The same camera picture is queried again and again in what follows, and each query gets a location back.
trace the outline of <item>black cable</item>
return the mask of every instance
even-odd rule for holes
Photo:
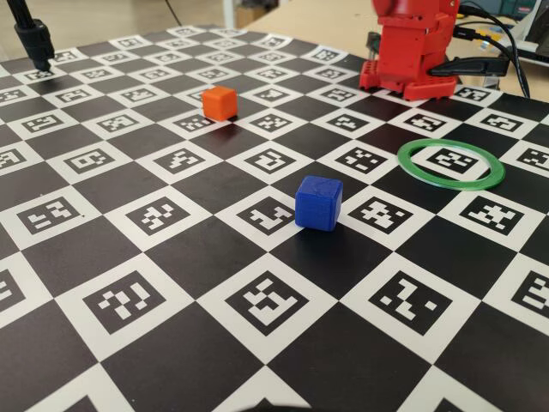
[[[173,7],[170,4],[170,0],[166,0],[166,6],[168,6],[168,9],[170,10],[170,13],[172,13],[173,18],[178,23],[178,26],[181,26],[181,21],[179,21],[178,16],[175,14],[175,11],[173,11]]]
[[[477,9],[472,6],[464,6],[463,4],[460,6],[460,13],[463,13],[464,15],[476,15],[477,17],[482,17],[484,19],[489,19],[496,23],[498,26],[500,26],[505,34],[509,37],[509,40],[511,42],[511,47],[513,50],[513,55],[511,61],[516,67],[516,76],[518,77],[518,82],[521,85],[522,94],[524,94],[524,97],[530,98],[530,87],[528,85],[528,80],[526,78],[526,75],[524,71],[522,70],[521,61],[518,58],[518,48],[516,47],[515,38],[513,37],[513,34],[511,31],[505,26],[499,19],[491,15],[490,13],[487,13],[485,10]]]

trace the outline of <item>red plastic part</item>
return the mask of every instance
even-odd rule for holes
[[[444,63],[452,39],[458,0],[373,0],[383,25],[379,59],[366,61],[360,87],[380,87],[406,100],[451,96],[456,76],[433,77],[431,68]]]
[[[218,122],[237,115],[237,92],[232,88],[215,86],[202,93],[202,109],[204,116]]]

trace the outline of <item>green ring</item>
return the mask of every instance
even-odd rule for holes
[[[420,169],[412,162],[413,152],[420,148],[426,148],[430,146],[448,146],[451,148],[462,148],[475,155],[483,157],[490,165],[490,174],[483,179],[472,180],[469,182],[461,182],[458,180],[443,179],[430,174]],[[505,178],[505,168],[501,161],[491,153],[486,152],[482,148],[477,148],[472,144],[463,142],[456,142],[455,140],[433,140],[433,139],[419,139],[406,143],[398,151],[398,162],[401,167],[416,179],[422,180],[430,185],[443,187],[446,189],[453,189],[455,191],[483,191],[489,189],[499,183]]]

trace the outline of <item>table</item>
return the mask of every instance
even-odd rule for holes
[[[2,411],[547,410],[549,105],[367,94],[362,58],[218,27],[55,60],[0,68]],[[236,118],[201,115],[216,83]],[[408,176],[426,136],[505,181]],[[293,221],[311,174],[344,184],[333,233]]]
[[[368,55],[365,48],[368,32],[381,33],[369,0],[292,0],[254,21],[248,28],[330,45],[363,58]],[[486,55],[479,45],[479,42],[452,39],[447,53],[449,58]],[[526,71],[532,97],[548,101],[549,68],[528,62],[522,62],[522,67]],[[465,84],[482,86],[481,77],[464,76],[462,80]],[[512,65],[508,75],[501,79],[500,88],[505,93],[522,95]]]

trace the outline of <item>blue cube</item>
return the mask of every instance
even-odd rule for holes
[[[295,194],[296,224],[331,232],[340,214],[342,194],[340,180],[307,176]]]

